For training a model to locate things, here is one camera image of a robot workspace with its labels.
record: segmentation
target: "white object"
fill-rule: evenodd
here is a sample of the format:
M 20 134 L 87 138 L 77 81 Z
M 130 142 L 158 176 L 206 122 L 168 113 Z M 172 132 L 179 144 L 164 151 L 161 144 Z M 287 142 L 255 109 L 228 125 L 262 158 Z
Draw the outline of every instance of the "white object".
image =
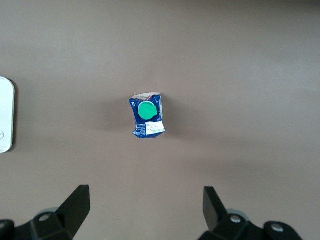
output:
M 7 152 L 13 143 L 15 87 L 0 76 L 0 153 Z

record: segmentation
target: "green bottle cap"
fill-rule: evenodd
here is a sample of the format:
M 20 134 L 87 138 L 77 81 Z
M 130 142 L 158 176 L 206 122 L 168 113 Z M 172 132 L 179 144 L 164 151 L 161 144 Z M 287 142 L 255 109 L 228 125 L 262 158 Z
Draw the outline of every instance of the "green bottle cap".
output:
M 158 114 L 157 107 L 150 101 L 143 101 L 138 107 L 138 114 L 144 120 L 152 119 Z

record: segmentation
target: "gray surface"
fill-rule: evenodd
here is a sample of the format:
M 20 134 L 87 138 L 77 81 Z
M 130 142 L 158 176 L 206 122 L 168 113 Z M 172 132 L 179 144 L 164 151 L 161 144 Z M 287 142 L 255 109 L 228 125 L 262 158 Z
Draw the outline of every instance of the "gray surface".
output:
M 320 4 L 0 1 L 0 76 L 17 86 L 0 218 L 23 224 L 89 184 L 76 240 L 197 239 L 203 186 L 253 223 L 320 236 Z M 163 94 L 167 132 L 127 100 Z

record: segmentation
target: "blue carton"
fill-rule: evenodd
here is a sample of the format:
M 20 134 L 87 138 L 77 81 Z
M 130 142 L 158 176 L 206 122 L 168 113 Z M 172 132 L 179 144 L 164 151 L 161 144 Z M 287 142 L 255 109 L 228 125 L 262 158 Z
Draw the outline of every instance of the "blue carton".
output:
M 134 135 L 140 139 L 152 139 L 165 132 L 160 92 L 134 95 L 128 102 L 135 118 Z

